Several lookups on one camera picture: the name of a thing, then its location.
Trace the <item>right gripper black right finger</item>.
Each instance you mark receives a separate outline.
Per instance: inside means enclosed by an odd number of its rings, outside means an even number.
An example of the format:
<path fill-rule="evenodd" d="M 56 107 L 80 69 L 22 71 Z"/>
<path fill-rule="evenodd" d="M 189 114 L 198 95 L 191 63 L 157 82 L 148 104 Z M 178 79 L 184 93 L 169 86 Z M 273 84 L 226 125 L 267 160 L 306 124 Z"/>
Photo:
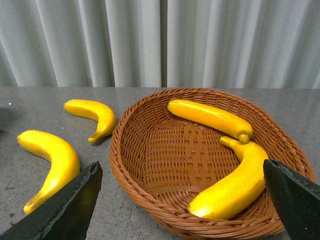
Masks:
<path fill-rule="evenodd" d="M 278 160 L 263 163 L 265 186 L 292 240 L 320 238 L 320 186 Z"/>

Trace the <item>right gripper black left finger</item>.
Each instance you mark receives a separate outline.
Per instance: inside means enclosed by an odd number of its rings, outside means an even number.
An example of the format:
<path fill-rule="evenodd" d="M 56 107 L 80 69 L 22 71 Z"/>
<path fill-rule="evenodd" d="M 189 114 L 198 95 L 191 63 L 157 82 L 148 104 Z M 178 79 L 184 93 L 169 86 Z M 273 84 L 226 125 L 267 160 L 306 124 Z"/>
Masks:
<path fill-rule="evenodd" d="M 84 240 L 101 189 L 103 170 L 93 162 L 32 213 L 0 235 L 2 240 Z"/>

